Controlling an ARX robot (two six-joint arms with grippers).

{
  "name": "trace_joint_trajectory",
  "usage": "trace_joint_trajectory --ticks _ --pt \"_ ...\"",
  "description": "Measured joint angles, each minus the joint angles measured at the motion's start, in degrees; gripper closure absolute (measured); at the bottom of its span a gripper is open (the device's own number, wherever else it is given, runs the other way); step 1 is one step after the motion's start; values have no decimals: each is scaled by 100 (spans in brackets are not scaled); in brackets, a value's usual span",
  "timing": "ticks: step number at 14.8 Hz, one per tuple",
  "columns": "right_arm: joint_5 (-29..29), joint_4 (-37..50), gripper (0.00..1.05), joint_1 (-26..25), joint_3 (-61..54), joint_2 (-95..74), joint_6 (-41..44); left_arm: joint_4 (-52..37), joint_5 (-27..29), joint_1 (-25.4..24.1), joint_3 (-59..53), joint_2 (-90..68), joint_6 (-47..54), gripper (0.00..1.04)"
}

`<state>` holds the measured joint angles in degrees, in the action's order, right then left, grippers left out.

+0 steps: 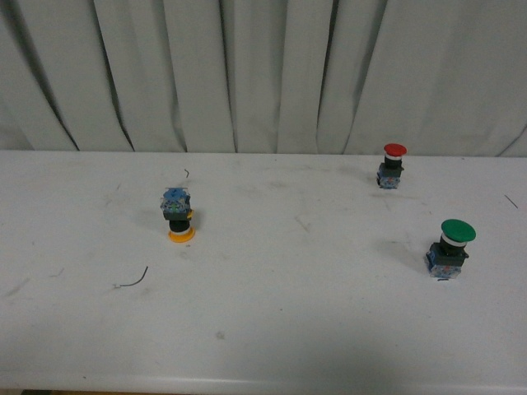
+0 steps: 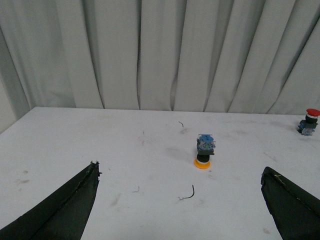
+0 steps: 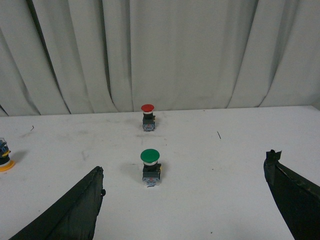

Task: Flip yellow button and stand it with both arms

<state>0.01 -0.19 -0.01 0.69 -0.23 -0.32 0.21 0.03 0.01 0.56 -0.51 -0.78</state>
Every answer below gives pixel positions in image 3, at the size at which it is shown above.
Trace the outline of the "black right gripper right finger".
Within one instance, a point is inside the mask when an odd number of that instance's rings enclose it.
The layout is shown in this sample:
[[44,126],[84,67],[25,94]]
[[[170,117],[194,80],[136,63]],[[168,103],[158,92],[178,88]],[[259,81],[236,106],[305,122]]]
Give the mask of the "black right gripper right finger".
[[295,240],[320,238],[320,187],[279,162],[281,151],[266,152],[264,177]]

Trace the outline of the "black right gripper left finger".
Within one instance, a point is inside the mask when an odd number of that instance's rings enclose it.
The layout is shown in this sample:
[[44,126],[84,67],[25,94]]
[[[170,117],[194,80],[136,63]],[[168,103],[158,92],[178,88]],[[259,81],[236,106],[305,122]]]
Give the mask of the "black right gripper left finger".
[[92,240],[106,190],[96,166],[12,240]]

